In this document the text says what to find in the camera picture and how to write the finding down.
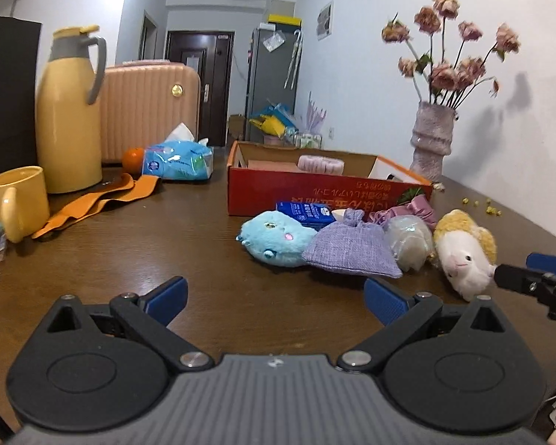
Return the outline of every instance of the vase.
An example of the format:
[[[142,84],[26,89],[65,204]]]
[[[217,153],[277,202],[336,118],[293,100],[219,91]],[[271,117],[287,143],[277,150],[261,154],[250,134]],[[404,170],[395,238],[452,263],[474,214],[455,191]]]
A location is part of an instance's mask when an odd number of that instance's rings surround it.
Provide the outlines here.
[[[443,157],[451,153],[455,110],[428,102],[418,104],[416,123],[410,143],[414,159],[410,170],[438,182],[443,171]]]

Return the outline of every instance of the blue plush toy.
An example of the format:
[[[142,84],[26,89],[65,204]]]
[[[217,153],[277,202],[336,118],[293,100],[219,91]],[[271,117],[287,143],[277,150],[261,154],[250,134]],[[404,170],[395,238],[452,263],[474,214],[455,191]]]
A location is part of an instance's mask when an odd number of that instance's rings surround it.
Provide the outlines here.
[[[317,234],[279,211],[265,211],[241,227],[237,241],[256,259],[267,264],[297,267],[307,264],[301,254]]]

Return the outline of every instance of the dried rose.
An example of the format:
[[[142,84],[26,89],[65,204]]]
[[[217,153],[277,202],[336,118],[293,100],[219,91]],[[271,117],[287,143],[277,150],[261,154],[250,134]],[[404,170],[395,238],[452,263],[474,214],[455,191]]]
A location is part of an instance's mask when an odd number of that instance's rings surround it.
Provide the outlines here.
[[[513,29],[511,29],[506,23],[499,26],[496,31],[496,49],[502,52],[515,52],[519,53],[519,47],[521,43]]]
[[[457,74],[449,63],[441,63],[432,69],[430,75],[432,86],[440,90],[455,90]]]
[[[389,22],[381,31],[381,38],[385,43],[405,42],[410,39],[410,30],[400,22]]]
[[[474,22],[461,22],[458,28],[463,41],[476,41],[483,35],[482,30]]]
[[[486,66],[484,65],[482,58],[478,57],[473,59],[472,57],[469,57],[460,62],[460,66],[457,71],[469,73],[472,79],[476,80],[486,73]]]
[[[492,81],[492,90],[490,91],[490,93],[493,97],[496,97],[499,93],[499,90],[500,90],[500,84],[497,79],[494,79]]]
[[[439,14],[448,18],[449,20],[454,20],[457,18],[460,9],[460,3],[457,0],[432,0],[434,1],[433,8],[439,12]]]
[[[440,31],[440,18],[436,12],[429,6],[423,6],[414,16],[414,23],[420,25],[420,31],[435,34]]]
[[[400,59],[397,67],[404,77],[412,78],[416,71],[416,61],[412,59]]]
[[[455,90],[465,90],[474,82],[474,77],[469,72],[459,70],[457,72],[457,81],[455,82]]]

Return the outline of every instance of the dark wooden door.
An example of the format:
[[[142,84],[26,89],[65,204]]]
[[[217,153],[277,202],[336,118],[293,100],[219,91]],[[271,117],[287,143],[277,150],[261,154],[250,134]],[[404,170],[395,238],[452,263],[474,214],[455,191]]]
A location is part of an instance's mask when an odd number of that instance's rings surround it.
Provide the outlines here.
[[[200,75],[200,124],[197,139],[226,144],[226,117],[231,75],[232,32],[169,32],[166,57]]]

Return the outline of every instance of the wooden table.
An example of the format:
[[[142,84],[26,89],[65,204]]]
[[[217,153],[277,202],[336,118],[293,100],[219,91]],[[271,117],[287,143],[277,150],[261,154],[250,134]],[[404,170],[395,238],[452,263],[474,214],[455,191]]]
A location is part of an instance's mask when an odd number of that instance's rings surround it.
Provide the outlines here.
[[[144,294],[174,275],[190,284],[187,308],[170,328],[217,359],[221,353],[328,353],[342,351],[381,328],[365,309],[363,279],[310,267],[296,270],[260,264],[235,241],[245,218],[226,214],[225,156],[218,152],[210,182],[164,183],[151,197],[96,215],[49,242],[25,242],[0,264],[0,413],[16,420],[4,390],[9,365],[59,296],[85,303],[115,295]],[[119,169],[106,169],[113,178]],[[556,238],[503,209],[485,214],[485,196],[447,182],[435,193],[439,215],[461,207],[463,197],[480,225],[489,227],[501,262],[524,265],[532,251],[556,254]],[[76,196],[52,200],[61,208]],[[434,269],[396,282],[406,293],[431,291],[462,303]],[[494,299],[534,352],[556,386],[556,322],[535,300],[507,291]]]

